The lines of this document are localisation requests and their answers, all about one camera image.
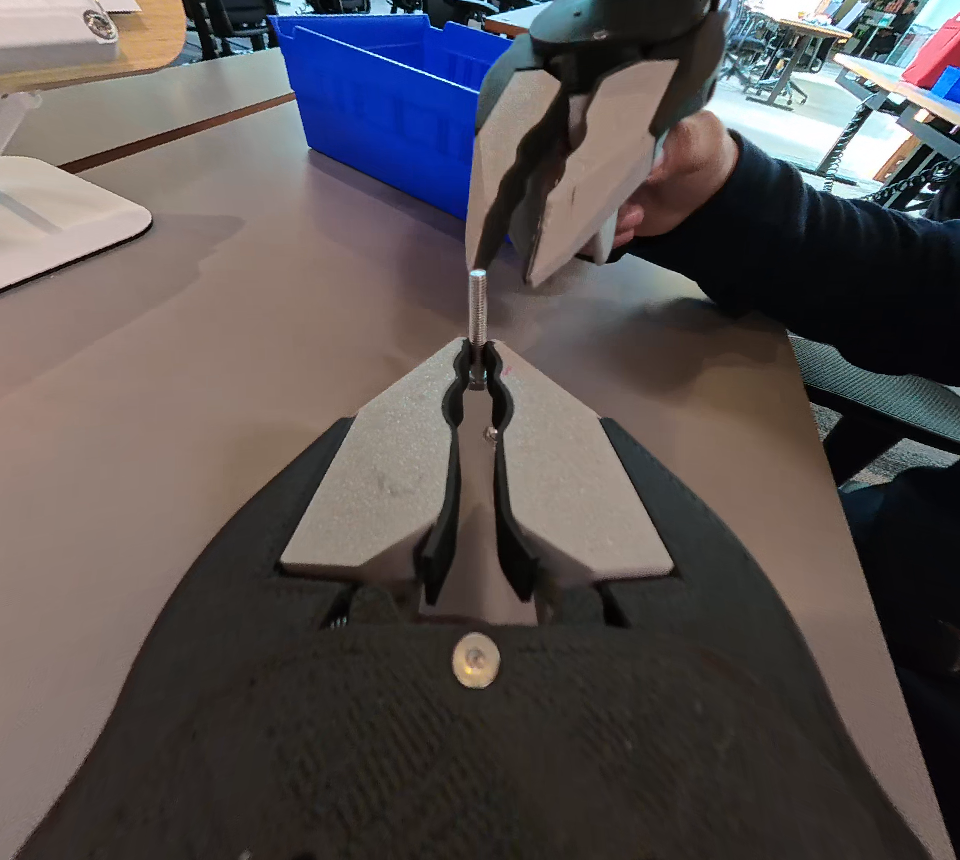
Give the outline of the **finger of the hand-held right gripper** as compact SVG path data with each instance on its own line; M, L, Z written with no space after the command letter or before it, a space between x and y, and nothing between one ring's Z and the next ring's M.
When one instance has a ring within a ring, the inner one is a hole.
M478 129L466 211L468 270L488 269L506 239L532 259L560 163L569 111L562 92L549 73L515 73Z
M524 274L540 287L578 254L604 265L618 236L618 214L649 176L657 144L654 115L676 60L643 61L607 75L582 104L581 141L538 209Z

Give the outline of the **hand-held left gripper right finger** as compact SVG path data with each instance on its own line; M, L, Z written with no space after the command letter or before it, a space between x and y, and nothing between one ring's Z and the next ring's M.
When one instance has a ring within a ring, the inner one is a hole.
M543 582L568 590L671 574L604 420L503 342L487 346L497 554L512 591L528 602Z

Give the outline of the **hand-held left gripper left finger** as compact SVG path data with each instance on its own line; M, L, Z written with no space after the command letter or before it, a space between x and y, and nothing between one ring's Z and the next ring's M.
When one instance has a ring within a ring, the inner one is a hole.
M437 604L457 550L468 346L448 343L349 420L280 557L286 572L420 586Z

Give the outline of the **silver bolt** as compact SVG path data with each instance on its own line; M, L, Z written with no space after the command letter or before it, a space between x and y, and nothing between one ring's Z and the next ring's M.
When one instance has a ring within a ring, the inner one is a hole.
M468 332L470 363L469 388L481 391L486 388L486 346L488 343L488 300L489 283L487 271L472 269L468 275Z

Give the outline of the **person's right forearm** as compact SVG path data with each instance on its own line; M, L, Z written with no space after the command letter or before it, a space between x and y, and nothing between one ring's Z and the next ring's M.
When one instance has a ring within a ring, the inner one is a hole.
M959 230L815 190L736 132L738 165L675 230L619 249L879 374L959 382Z

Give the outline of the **person's right hand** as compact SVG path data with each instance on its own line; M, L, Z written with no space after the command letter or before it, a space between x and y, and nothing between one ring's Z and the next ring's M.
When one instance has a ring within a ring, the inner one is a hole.
M667 135L649 177L619 208L613 246L675 230L731 178L741 148L712 112L698 111Z

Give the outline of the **blue plastic bin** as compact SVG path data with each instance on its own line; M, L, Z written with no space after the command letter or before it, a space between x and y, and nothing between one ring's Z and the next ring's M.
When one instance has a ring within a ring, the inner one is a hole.
M479 91L512 41L424 14L270 24L309 147L465 220Z

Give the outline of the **wooden top office desk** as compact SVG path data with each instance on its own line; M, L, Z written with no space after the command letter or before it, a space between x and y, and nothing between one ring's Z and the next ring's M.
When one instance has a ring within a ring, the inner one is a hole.
M759 74L745 88L746 98L775 109L793 110L796 101L804 105L809 100L809 94L795 81L804 58L814 60L824 42L832 50L853 37L831 24L778 18L760 8L750 8L750 17L769 28L771 38Z
M815 173L837 180L847 149L870 118L884 114L894 118L906 132L904 143L874 175L884 185L906 182L909 192L918 192L919 174L958 162L958 100L907 82L903 71L891 64L839 54L835 58L838 86L858 99L859 105L839 138L823 156Z

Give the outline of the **black mesh office chair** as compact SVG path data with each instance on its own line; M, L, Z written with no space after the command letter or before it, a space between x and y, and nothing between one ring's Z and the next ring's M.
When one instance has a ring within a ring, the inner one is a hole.
M789 340L811 403L838 415L823 443L837 487L903 440L958 454L953 388L913 375L872 373L828 345L794 334Z

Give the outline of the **white tablet stand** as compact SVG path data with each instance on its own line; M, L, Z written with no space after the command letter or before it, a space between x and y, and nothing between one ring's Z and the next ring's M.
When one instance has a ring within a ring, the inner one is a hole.
M1 291L130 243L153 225L148 208L6 147L41 98L1 99Z

